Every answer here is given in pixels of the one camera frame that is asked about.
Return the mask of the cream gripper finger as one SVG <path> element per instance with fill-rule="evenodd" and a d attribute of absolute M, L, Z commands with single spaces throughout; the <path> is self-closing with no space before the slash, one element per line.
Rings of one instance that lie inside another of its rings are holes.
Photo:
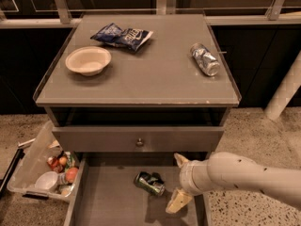
<path fill-rule="evenodd" d="M 189 162 L 189 160 L 185 156 L 179 153 L 174 153 L 174 158 L 179 168 L 182 168 L 185 163 Z"/>
<path fill-rule="evenodd" d="M 175 188 L 170 201 L 166 206 L 166 212 L 169 214 L 175 214 L 184 208 L 190 201 L 192 201 L 193 196 L 184 191 L 182 188 Z"/>

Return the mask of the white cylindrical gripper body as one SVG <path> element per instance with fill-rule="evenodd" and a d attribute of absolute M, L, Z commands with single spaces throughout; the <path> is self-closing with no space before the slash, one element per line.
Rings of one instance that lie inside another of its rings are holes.
<path fill-rule="evenodd" d="M 180 185 L 187 193 L 197 196 L 210 189 L 206 161 L 185 162 L 180 170 Z"/>

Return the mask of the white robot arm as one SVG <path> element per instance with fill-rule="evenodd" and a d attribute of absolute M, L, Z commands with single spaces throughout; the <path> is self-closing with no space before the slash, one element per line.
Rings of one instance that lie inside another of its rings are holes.
<path fill-rule="evenodd" d="M 173 191 L 166 212 L 174 214 L 194 196 L 214 190 L 260 192 L 301 209 L 301 170 L 269 168 L 234 153 L 213 153 L 204 161 L 188 160 L 175 153 L 180 185 Z"/>

